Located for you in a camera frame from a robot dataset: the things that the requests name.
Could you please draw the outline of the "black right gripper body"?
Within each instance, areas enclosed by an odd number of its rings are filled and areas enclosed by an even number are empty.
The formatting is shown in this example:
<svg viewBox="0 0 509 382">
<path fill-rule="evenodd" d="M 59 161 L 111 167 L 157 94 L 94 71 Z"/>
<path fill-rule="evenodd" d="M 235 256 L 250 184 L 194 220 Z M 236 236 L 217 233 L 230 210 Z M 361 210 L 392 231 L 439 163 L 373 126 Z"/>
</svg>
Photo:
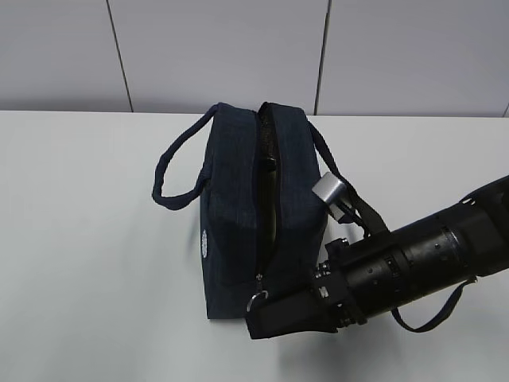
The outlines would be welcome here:
<svg viewBox="0 0 509 382">
<path fill-rule="evenodd" d="M 406 257 L 393 232 L 350 244 L 339 238 L 325 245 L 327 259 L 313 282 L 335 326 L 363 325 L 393 310 L 406 297 Z"/>
</svg>

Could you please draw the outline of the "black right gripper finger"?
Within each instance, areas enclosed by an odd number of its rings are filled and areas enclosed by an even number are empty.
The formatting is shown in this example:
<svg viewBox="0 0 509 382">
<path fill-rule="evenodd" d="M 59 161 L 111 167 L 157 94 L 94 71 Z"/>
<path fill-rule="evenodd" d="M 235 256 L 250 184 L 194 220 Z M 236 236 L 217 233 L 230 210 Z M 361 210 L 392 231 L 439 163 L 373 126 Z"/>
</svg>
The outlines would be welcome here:
<svg viewBox="0 0 509 382">
<path fill-rule="evenodd" d="M 245 315 L 251 339 L 268 339 L 292 333 L 336 333 L 336 323 L 312 291 L 297 290 L 279 296 L 257 296 Z"/>
</svg>

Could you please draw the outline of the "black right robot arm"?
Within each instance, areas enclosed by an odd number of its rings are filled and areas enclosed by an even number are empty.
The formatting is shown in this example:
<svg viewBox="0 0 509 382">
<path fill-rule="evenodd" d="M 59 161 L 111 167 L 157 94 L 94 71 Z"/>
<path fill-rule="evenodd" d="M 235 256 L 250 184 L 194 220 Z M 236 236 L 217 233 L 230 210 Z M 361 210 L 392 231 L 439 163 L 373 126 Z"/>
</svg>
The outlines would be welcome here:
<svg viewBox="0 0 509 382">
<path fill-rule="evenodd" d="M 506 177 L 395 231 L 378 215 L 363 211 L 331 173 L 313 192 L 336 220 L 352 220 L 367 235 L 355 243 L 343 238 L 329 242 L 327 259 L 301 285 L 253 298 L 246 315 L 253 339 L 335 333 L 386 312 L 399 319 L 400 306 L 453 287 L 438 313 L 419 327 L 428 332 L 450 317 L 467 285 L 508 267 Z"/>
</svg>

